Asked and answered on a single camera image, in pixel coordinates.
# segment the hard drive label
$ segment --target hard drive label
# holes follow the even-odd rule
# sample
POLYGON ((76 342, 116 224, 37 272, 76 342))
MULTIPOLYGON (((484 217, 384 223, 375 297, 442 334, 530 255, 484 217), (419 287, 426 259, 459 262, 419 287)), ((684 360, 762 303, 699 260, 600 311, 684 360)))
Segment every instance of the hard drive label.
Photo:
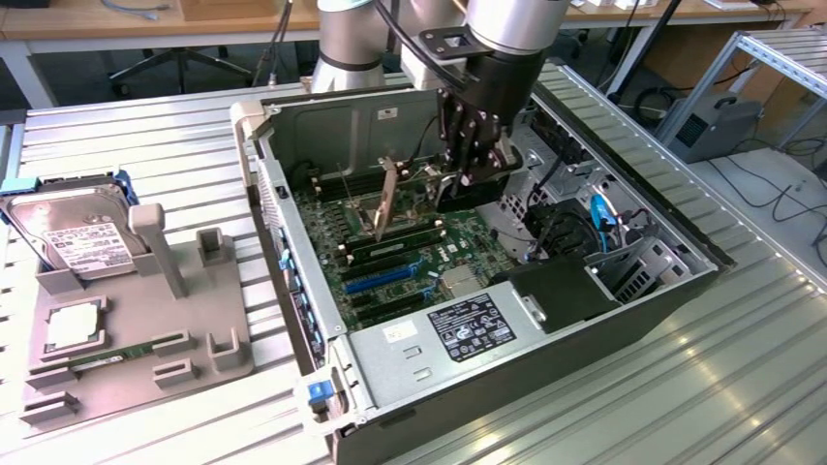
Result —
POLYGON ((76 273, 132 262, 130 249, 112 223, 48 231, 44 235, 63 261, 76 273))

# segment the white sticker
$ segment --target white sticker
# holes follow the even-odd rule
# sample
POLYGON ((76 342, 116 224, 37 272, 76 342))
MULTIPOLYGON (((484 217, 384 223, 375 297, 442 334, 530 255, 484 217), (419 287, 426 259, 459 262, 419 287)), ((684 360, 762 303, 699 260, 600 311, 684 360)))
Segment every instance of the white sticker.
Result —
POLYGON ((388 339, 388 343, 391 344, 416 335, 416 327, 414 326, 412 320, 407 320, 394 326, 388 326, 384 331, 386 339, 388 339))
POLYGON ((130 249, 114 223, 48 231, 45 238, 76 273, 132 263, 130 249))
POLYGON ((394 119, 399 115, 399 108, 386 108, 376 111, 376 119, 380 121, 394 119))

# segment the warning label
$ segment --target warning label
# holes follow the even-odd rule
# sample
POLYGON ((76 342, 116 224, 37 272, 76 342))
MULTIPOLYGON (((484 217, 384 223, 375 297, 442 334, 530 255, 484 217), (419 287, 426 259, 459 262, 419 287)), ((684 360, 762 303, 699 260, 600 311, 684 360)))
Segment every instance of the warning label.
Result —
POLYGON ((488 294, 436 310, 428 318, 454 361, 476 357, 518 339, 488 294))

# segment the wooden desk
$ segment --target wooden desk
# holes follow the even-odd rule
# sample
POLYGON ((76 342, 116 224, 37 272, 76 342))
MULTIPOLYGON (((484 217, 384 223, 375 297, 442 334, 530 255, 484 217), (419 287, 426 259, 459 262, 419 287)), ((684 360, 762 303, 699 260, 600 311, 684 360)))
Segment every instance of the wooden desk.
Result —
MULTIPOLYGON (((184 21, 178 0, 120 0, 119 5, 151 6, 171 3, 151 21, 107 8, 100 0, 52 0, 47 9, 9 10, 1 30, 9 39, 100 39, 192 34, 271 32, 279 16, 207 21, 184 21)), ((318 30, 316 0, 295 0, 288 30, 318 30)))
MULTIPOLYGON (((56 105, 48 85, 31 60, 35 53, 259 44, 270 40, 278 16, 184 21, 178 0, 120 0, 124 5, 136 6, 155 5, 163 1, 174 3, 175 7, 170 11, 159 12, 158 21, 111 11, 100 4, 100 0, 53 0, 48 9, 7 12, 0 25, 0 31, 7 37, 7 41, 0 42, 0 58, 4 59, 33 108, 56 105)), ((635 14, 632 25, 642 27, 642 31, 610 90, 628 73, 631 63, 642 52, 642 45, 651 35, 658 17, 663 14, 664 2, 666 0, 662 0, 660 5, 640 9, 635 14)), ((798 2, 799 0, 784 0, 790 24, 800 17, 798 12, 802 7, 798 2)), ((630 13, 631 11, 615 7, 596 8, 588 4, 580 9, 572 7, 562 28, 622 27, 630 13)), ((722 12, 710 7, 703 0, 683 0, 682 9, 671 24, 755 22, 763 20, 764 14, 763 10, 756 10, 736 12, 734 15, 732 12, 722 12)), ((315 0, 296 0, 286 42, 316 40, 318 24, 315 0)))

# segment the blue pcie slot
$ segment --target blue pcie slot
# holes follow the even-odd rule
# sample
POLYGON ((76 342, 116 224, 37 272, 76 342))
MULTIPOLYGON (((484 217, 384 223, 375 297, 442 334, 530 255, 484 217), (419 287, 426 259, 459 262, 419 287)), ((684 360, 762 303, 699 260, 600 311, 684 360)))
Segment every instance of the blue pcie slot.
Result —
POLYGON ((396 271, 390 271, 388 273, 380 274, 379 276, 374 276, 372 278, 363 279, 362 281, 356 281, 355 283, 350 283, 346 285, 346 294, 356 294, 362 291, 367 291, 368 289, 378 288, 390 284, 395 281, 400 281, 403 279, 408 279, 416 275, 419 271, 420 262, 410 264, 406 268, 398 269, 396 271))

